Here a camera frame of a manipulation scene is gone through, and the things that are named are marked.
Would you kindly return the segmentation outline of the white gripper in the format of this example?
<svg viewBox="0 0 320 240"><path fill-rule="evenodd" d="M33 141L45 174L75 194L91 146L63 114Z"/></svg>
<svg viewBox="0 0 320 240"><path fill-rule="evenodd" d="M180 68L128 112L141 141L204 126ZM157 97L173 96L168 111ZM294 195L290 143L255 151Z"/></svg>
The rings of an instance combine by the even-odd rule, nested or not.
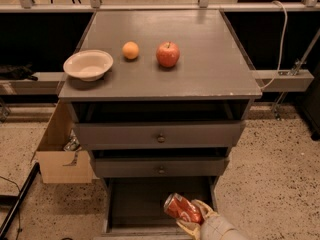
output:
<svg viewBox="0 0 320 240"><path fill-rule="evenodd" d="M177 219L176 223L193 240L249 240L205 202L194 199L191 203L199 209L204 218L201 227L198 223L186 222L182 219Z"/></svg>

